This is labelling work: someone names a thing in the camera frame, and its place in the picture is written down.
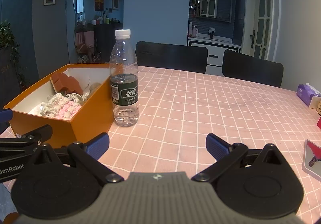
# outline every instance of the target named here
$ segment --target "red brush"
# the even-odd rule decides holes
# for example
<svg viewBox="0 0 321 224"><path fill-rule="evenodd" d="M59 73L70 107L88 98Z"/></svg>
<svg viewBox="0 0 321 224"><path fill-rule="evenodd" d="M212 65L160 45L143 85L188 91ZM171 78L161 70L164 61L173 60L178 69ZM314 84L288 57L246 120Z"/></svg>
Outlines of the red brush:
<svg viewBox="0 0 321 224"><path fill-rule="evenodd" d="M309 162L309 166L312 167L316 161L321 161L321 148L312 142L307 142L307 145L314 154L312 160Z"/></svg>

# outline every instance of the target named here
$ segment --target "white star logo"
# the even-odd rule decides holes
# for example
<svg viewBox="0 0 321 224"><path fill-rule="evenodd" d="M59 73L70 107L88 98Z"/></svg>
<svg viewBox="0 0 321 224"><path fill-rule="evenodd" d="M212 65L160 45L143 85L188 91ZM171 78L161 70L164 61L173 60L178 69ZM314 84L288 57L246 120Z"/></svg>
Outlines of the white star logo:
<svg viewBox="0 0 321 224"><path fill-rule="evenodd" d="M161 179L163 176L160 174L155 174L153 175L153 179L155 179L156 181L158 181L159 179Z"/></svg>

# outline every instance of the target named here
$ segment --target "barcode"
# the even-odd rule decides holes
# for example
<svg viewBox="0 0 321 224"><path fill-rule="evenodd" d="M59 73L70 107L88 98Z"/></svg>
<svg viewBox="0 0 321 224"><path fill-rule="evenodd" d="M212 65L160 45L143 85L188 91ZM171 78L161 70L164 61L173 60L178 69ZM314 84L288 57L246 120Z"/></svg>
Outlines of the barcode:
<svg viewBox="0 0 321 224"><path fill-rule="evenodd" d="M119 100L118 87L111 86L111 94L115 100Z"/></svg>

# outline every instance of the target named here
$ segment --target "blue gripper pad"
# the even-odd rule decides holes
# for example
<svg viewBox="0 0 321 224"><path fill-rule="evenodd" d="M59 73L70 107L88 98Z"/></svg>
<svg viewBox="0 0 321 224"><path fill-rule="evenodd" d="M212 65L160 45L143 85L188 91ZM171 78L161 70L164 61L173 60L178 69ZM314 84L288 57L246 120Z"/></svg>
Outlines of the blue gripper pad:
<svg viewBox="0 0 321 224"><path fill-rule="evenodd" d="M0 122L10 121L13 117L11 109L0 110Z"/></svg>
<svg viewBox="0 0 321 224"><path fill-rule="evenodd" d="M206 137L206 149L217 161L219 161L230 153L232 145L217 137L215 134L210 133Z"/></svg>
<svg viewBox="0 0 321 224"><path fill-rule="evenodd" d="M86 153L98 160L109 148L109 136L103 132L85 143Z"/></svg>

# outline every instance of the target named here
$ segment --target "dining table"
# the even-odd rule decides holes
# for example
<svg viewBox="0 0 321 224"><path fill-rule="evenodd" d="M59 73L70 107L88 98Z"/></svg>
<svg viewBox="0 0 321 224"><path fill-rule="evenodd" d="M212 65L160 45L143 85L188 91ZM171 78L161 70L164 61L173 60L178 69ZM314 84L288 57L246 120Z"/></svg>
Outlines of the dining table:
<svg viewBox="0 0 321 224"><path fill-rule="evenodd" d="M191 178L216 160L205 139L262 149L273 143L304 188L297 212L306 224L321 216L321 182L302 170L304 141L321 146L320 115L296 92L260 83L173 69L139 67L139 119L114 122L99 162L125 179L131 172L186 172ZM15 137L8 128L0 137ZM5 182L10 191L14 181Z"/></svg>

